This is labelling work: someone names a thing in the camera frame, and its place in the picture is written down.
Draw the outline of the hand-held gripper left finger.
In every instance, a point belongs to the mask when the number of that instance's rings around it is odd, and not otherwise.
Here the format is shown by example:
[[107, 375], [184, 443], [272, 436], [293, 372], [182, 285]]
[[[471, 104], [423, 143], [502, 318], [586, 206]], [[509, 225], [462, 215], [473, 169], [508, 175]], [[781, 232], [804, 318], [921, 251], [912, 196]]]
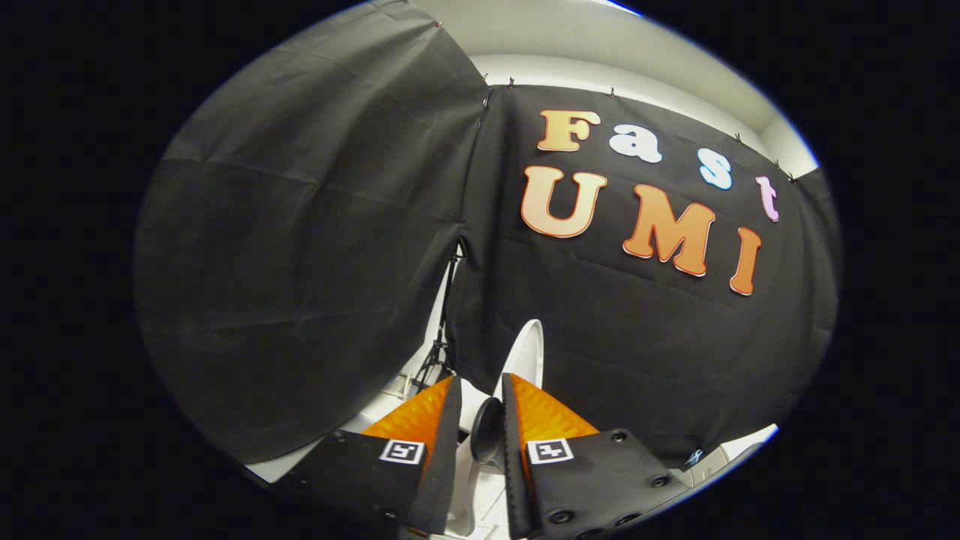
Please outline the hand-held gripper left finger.
[[461, 379], [447, 376], [361, 433], [336, 430], [275, 482], [325, 537], [428, 537], [452, 505]]

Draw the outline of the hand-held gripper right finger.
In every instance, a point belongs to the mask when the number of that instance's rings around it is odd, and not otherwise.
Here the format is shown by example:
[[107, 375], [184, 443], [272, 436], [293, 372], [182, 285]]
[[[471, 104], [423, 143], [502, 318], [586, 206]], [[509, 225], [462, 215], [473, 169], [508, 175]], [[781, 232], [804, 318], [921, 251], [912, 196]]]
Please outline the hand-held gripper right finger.
[[597, 430], [517, 373], [502, 403], [513, 539], [611, 539], [689, 495], [630, 430]]

